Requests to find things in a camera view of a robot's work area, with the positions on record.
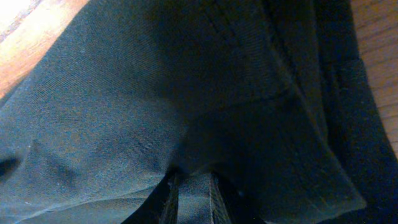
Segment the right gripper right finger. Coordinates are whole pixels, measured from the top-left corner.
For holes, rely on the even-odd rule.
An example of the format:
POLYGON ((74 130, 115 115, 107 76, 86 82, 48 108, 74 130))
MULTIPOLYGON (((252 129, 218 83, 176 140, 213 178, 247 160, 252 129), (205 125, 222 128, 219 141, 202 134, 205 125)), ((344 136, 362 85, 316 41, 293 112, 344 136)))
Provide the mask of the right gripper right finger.
POLYGON ((264 224, 234 185, 214 172, 210 179, 210 208, 214 224, 264 224))

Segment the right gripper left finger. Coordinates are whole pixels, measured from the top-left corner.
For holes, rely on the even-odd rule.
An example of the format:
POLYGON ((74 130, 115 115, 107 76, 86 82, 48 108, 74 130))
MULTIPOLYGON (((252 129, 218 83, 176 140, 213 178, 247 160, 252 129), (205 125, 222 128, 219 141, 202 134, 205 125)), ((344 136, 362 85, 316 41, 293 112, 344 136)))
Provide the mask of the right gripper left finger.
POLYGON ((166 174, 144 203, 122 224, 176 224, 179 182, 177 172, 166 174))

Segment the black leggings with red waistband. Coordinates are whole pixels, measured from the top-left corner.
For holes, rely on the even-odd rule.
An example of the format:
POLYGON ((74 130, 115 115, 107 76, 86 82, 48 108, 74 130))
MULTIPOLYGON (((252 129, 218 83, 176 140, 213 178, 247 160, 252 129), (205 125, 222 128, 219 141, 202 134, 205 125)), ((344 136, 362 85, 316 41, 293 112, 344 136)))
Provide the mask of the black leggings with red waistband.
POLYGON ((122 223, 169 172, 264 223, 396 223, 349 1, 90 1, 1 100, 1 222, 122 223))

